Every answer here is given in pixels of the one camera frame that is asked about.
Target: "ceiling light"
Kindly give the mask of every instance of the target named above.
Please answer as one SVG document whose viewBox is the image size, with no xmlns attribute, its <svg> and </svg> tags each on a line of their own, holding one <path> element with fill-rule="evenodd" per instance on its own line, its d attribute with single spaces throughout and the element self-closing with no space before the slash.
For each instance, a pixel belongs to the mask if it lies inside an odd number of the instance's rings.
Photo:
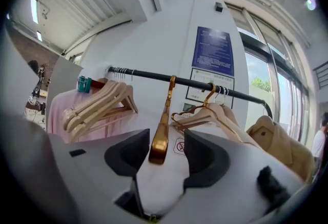
<svg viewBox="0 0 328 224">
<path fill-rule="evenodd" d="M 37 20 L 37 0 L 31 0 L 31 11 L 32 11 L 32 18 L 35 23 L 39 23 Z"/>
<path fill-rule="evenodd" d="M 316 0 L 307 0 L 306 6 L 310 11 L 313 11 L 317 7 Z"/>
<path fill-rule="evenodd" d="M 39 31 L 36 32 L 37 38 L 42 42 L 42 36 Z"/>
</svg>

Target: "tan jacket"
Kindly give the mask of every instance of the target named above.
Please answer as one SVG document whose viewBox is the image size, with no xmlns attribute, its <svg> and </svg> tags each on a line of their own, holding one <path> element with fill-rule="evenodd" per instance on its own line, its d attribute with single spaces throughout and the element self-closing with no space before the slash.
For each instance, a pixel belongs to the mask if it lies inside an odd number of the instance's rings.
<svg viewBox="0 0 328 224">
<path fill-rule="evenodd" d="M 265 151 L 298 174 L 306 183 L 311 183 L 314 158 L 310 150 L 290 138 L 279 124 L 274 123 L 268 116 L 262 116 L 247 133 Z"/>
</svg>

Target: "no smoking sign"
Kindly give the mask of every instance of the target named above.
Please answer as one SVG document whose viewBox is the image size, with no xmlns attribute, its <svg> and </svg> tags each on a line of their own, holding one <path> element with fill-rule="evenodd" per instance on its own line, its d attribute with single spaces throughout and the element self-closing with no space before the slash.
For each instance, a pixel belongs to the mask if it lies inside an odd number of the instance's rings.
<svg viewBox="0 0 328 224">
<path fill-rule="evenodd" d="M 174 145 L 174 149 L 173 149 L 174 153 L 180 154 L 180 155 L 184 155 L 185 156 L 185 140 L 183 138 L 178 138 L 175 141 L 175 145 Z"/>
</svg>

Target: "white sign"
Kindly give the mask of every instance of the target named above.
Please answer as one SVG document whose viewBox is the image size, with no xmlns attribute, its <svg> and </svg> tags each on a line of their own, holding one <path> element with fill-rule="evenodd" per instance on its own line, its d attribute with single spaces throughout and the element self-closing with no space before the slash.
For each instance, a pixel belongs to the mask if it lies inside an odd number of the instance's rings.
<svg viewBox="0 0 328 224">
<path fill-rule="evenodd" d="M 196 68 L 192 69 L 190 79 L 205 84 L 213 83 L 216 86 L 222 86 L 229 90 L 233 90 L 235 84 L 235 79 L 232 77 Z M 223 95 L 223 93 L 227 94 L 227 92 L 227 90 L 225 92 L 222 90 L 220 94 L 215 93 L 211 96 L 209 103 L 224 103 L 226 106 L 232 108 L 233 97 Z M 208 96 L 209 93 L 209 91 L 202 92 L 201 89 L 188 87 L 186 99 L 197 102 L 204 102 L 206 96 Z"/>
<path fill-rule="evenodd" d="M 184 138 L 178 138 L 175 142 L 174 153 L 184 155 L 185 156 L 185 139 Z"/>
</svg>

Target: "clothing rack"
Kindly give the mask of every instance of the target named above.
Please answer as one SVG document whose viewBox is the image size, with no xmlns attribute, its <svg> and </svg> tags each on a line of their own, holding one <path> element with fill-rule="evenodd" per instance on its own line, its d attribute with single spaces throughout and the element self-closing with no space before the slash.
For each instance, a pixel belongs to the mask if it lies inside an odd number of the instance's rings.
<svg viewBox="0 0 328 224">
<path fill-rule="evenodd" d="M 169 76 L 169 75 L 144 72 L 144 71 L 133 70 L 133 69 L 128 69 L 128 68 L 109 67 L 108 72 L 118 73 L 121 76 L 131 75 L 132 78 L 133 78 L 133 76 L 141 76 L 141 77 L 145 77 L 145 78 L 161 80 L 161 81 L 166 81 L 166 82 L 170 82 L 170 80 L 171 80 L 171 76 Z M 204 89 L 204 90 L 208 90 L 208 91 L 212 90 L 212 86 L 209 84 L 201 83 L 198 81 L 193 81 L 190 79 L 180 78 L 180 77 L 177 77 L 175 79 L 175 83 L 179 84 L 179 85 L 194 87 L 194 88 L 198 88 L 198 89 Z M 257 103 L 257 104 L 261 104 L 265 107 L 265 109 L 268 113 L 268 116 L 272 118 L 272 112 L 271 112 L 269 105 L 262 99 L 258 99 L 256 97 L 253 97 L 253 96 L 250 96 L 247 94 L 243 94 L 238 91 L 234 91 L 234 90 L 230 90 L 230 89 L 227 90 L 225 87 L 222 87 L 222 86 L 216 86 L 215 92 L 220 93 L 220 94 L 224 94 L 225 92 L 228 92 L 227 93 L 228 96 L 232 96 L 235 98 L 239 98 L 239 99 L 247 100 L 250 102 Z"/>
</svg>

